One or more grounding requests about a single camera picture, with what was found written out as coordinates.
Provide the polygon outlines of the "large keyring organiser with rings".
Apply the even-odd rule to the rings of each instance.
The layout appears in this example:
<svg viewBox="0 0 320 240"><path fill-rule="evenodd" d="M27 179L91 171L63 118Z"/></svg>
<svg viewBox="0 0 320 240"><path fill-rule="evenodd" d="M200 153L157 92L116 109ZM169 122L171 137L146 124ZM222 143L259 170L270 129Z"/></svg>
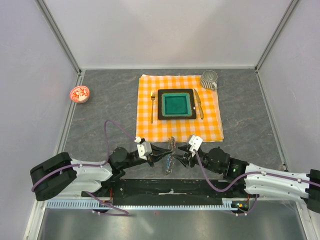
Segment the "large keyring organiser with rings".
<svg viewBox="0 0 320 240"><path fill-rule="evenodd" d="M175 164L174 154L175 154L176 148L177 148L176 140L173 136L171 136L169 139L169 149L171 150L171 153L168 155L168 158L166 160L166 169L165 169L166 175L169 175L172 173L173 166Z"/></svg>

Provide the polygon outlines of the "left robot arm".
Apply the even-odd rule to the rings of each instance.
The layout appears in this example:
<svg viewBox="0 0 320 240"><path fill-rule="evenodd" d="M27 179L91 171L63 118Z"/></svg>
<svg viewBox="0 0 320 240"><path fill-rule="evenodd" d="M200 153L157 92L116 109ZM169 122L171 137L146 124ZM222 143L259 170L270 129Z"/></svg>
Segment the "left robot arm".
<svg viewBox="0 0 320 240"><path fill-rule="evenodd" d="M124 176L125 169L142 164L152 167L171 153L170 149L146 141L138 144L132 152L118 147L107 160L98 162L76 160L69 153L61 152L30 170L31 191L38 201L50 200L58 195L80 195L83 192L104 197L110 191L108 182Z"/></svg>

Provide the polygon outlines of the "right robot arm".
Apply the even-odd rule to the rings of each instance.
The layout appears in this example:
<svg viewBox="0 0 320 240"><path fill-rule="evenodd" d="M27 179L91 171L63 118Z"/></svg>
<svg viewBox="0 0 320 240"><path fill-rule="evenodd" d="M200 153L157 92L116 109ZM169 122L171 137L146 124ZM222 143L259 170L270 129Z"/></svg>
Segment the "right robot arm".
<svg viewBox="0 0 320 240"><path fill-rule="evenodd" d="M311 169L308 173L279 171L231 157L220 147L208 153L189 145L179 147L184 154L173 157L184 167L198 165L201 171L211 171L222 175L228 185L223 188L215 186L206 176L207 184L216 192L230 191L235 197L244 193L248 195L271 196L304 202L307 209L320 212L320 172Z"/></svg>

